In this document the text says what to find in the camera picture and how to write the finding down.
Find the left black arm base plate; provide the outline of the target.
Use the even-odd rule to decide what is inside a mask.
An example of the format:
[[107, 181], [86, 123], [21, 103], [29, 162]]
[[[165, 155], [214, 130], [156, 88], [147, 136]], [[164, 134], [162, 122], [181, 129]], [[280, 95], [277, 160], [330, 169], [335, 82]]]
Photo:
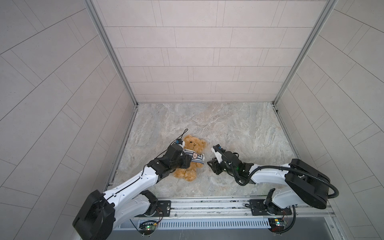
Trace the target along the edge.
[[171, 211], [171, 201], [157, 201], [151, 203], [148, 216], [150, 217], [169, 217]]

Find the brown plush teddy bear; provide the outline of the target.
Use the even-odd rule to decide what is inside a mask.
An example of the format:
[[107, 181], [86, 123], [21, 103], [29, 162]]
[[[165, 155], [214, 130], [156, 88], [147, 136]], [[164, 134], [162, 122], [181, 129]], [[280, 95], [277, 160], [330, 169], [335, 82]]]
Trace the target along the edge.
[[197, 170], [204, 166], [206, 147], [205, 140], [187, 135], [184, 138], [184, 153], [191, 158], [190, 166], [187, 169], [176, 169], [173, 176], [188, 182], [194, 181], [197, 177]]

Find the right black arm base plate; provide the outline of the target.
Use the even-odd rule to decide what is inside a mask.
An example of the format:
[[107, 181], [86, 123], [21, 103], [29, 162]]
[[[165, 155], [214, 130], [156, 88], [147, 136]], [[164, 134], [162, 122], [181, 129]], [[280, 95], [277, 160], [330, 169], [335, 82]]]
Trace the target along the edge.
[[265, 205], [264, 200], [250, 200], [245, 204], [246, 208], [249, 208], [253, 216], [283, 216], [283, 215], [292, 215], [292, 210], [290, 207], [281, 209], [274, 206]]

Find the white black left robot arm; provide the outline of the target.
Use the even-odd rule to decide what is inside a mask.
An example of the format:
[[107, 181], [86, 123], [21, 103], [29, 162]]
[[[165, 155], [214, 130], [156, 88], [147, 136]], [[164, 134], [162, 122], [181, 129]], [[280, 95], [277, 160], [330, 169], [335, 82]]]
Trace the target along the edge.
[[162, 157], [151, 160], [143, 170], [123, 184], [101, 193], [90, 193], [73, 221], [83, 240], [105, 240], [112, 230], [138, 215], [152, 215], [158, 199], [148, 189], [176, 169], [187, 169], [191, 157], [184, 144], [171, 144]]

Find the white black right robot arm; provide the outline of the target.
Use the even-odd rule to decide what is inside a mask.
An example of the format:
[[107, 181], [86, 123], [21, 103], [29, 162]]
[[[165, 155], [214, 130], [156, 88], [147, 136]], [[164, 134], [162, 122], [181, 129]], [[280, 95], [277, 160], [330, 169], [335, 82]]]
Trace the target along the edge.
[[214, 151], [214, 154], [215, 158], [207, 164], [216, 175], [227, 173], [240, 186], [261, 183], [283, 186], [271, 189], [262, 203], [250, 204], [251, 208], [281, 215], [285, 209], [299, 204], [321, 210], [327, 207], [330, 179], [299, 159], [280, 166], [261, 166], [242, 162], [238, 153]]

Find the blue white striped knit sweater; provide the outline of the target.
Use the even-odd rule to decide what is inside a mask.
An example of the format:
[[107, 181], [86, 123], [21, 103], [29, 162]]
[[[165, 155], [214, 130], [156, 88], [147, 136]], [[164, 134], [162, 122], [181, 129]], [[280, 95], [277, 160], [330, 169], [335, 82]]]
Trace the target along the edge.
[[191, 162], [204, 164], [205, 156], [204, 154], [198, 154], [197, 152], [189, 149], [184, 149], [184, 153], [191, 157]]

